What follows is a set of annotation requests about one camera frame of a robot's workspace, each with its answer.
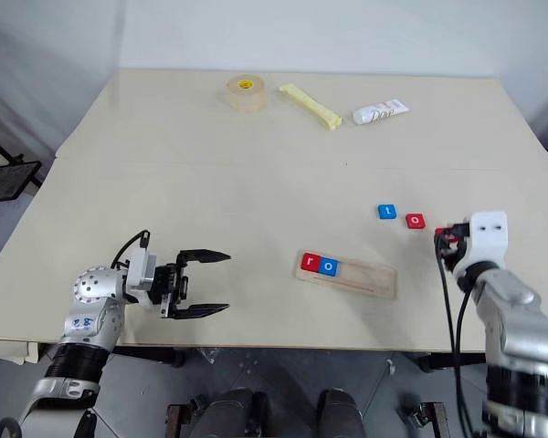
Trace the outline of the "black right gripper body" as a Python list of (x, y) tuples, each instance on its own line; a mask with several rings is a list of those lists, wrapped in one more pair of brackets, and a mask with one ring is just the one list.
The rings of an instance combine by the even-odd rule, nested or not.
[(453, 271), (458, 262), (464, 257), (467, 251), (467, 241), (470, 237), (469, 223), (467, 223), (466, 233), (447, 233), (445, 228), (443, 230), (443, 240), (448, 241), (453, 254), (451, 258), (445, 263), (445, 267), (448, 271)]

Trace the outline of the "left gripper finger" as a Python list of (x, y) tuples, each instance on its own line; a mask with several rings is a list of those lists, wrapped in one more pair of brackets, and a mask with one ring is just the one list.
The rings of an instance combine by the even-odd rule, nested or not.
[(179, 268), (187, 267), (189, 262), (198, 262), (201, 264), (218, 263), (229, 260), (230, 255), (209, 249), (188, 249), (182, 250), (176, 257), (176, 265)]
[(228, 308), (228, 304), (194, 304), (187, 308), (179, 308), (177, 304), (172, 304), (165, 317), (175, 320), (206, 318)]

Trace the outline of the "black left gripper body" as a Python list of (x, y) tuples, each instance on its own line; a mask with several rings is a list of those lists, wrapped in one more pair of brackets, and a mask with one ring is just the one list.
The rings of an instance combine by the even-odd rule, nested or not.
[(178, 305), (187, 298), (188, 277), (184, 274), (186, 262), (158, 266), (148, 297), (160, 308), (162, 318), (188, 318), (187, 309)]

